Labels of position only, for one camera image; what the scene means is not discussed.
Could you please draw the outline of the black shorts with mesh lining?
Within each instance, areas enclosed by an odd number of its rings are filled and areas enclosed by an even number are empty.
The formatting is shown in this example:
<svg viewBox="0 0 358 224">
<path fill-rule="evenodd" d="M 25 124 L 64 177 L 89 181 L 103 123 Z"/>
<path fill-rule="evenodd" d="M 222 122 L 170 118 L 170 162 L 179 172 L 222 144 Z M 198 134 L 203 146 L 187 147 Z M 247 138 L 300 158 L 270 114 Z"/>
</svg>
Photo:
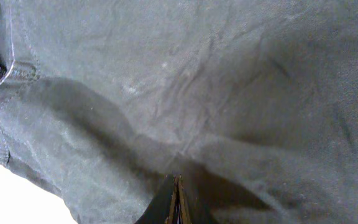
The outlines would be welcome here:
<svg viewBox="0 0 358 224">
<path fill-rule="evenodd" d="M 358 223 L 358 1 L 0 1 L 0 165 L 79 223 L 168 174 L 221 223 Z"/>
</svg>

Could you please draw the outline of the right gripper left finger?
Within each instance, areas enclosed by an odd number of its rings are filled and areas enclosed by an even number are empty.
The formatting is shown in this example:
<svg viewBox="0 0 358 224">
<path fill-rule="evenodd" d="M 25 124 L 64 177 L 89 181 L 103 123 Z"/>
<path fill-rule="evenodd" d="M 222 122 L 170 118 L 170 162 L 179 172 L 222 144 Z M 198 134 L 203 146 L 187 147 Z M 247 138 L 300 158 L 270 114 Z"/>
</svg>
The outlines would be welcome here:
<svg viewBox="0 0 358 224">
<path fill-rule="evenodd" d="M 177 199 L 177 182 L 174 175 L 167 175 L 156 195 L 135 224 L 172 223 Z"/>
</svg>

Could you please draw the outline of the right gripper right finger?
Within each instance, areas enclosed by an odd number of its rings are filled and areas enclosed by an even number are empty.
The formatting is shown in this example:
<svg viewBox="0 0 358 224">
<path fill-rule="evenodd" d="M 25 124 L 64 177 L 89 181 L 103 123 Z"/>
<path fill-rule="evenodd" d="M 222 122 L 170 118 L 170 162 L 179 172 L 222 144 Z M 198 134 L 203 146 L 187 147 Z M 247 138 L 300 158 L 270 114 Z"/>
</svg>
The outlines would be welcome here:
<svg viewBox="0 0 358 224">
<path fill-rule="evenodd" d="M 177 177 L 177 214 L 180 224 L 218 224 L 207 206 L 201 201 L 197 190 L 180 175 Z"/>
</svg>

